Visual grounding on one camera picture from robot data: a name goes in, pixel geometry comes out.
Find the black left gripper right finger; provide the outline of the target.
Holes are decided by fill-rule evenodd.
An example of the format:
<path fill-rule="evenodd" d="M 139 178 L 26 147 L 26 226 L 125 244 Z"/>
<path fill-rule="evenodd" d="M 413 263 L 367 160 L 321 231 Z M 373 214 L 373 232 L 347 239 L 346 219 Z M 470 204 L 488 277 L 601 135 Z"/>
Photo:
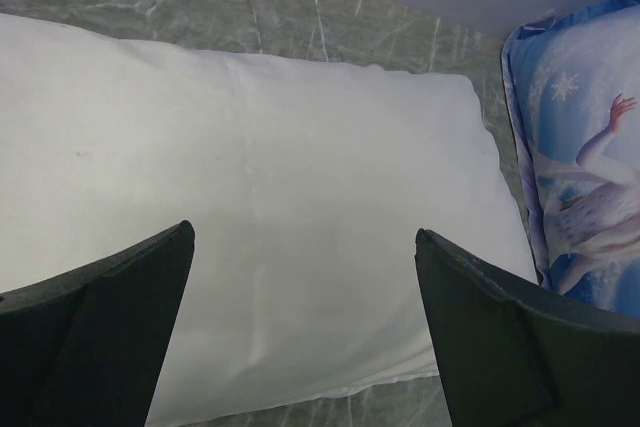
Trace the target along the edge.
<path fill-rule="evenodd" d="M 638 319 L 550 292 L 433 231 L 415 242 L 453 425 L 638 425 Z"/>

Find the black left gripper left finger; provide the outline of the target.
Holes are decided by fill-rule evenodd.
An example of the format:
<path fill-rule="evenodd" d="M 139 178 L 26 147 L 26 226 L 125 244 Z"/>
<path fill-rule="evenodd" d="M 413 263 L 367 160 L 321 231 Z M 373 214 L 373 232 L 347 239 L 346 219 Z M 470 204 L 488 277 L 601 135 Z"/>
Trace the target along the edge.
<path fill-rule="evenodd" d="M 144 425 L 194 251 L 183 221 L 2 293 L 2 425 Z"/>

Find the cream white pillowcase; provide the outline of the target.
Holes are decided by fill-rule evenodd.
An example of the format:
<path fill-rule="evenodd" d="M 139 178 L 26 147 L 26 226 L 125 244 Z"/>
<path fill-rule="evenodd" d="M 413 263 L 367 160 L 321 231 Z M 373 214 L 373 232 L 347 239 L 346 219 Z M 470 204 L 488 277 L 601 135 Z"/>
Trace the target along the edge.
<path fill-rule="evenodd" d="M 3 15 L 2 289 L 182 220 L 195 256 L 152 426 L 435 374 L 420 229 L 536 278 L 463 76 L 194 51 Z"/>

